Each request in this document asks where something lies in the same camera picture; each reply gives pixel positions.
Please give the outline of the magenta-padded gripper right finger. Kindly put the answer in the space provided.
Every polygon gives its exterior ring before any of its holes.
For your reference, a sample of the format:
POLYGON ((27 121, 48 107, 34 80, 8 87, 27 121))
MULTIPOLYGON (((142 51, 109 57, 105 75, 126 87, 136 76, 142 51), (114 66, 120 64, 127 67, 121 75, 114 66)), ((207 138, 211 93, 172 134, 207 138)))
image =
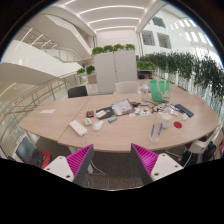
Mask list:
POLYGON ((131 144, 131 155, 144 185, 182 169, 168 154, 156 154, 134 143, 131 144))

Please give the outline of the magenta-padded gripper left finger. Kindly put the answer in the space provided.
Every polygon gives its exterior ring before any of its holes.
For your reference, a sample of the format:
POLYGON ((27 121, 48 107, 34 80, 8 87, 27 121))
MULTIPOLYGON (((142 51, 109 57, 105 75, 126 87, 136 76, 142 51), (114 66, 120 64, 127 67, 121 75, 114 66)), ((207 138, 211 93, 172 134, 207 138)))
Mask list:
POLYGON ((90 144, 67 157, 58 156, 44 170, 81 186, 93 156, 94 148, 90 144))

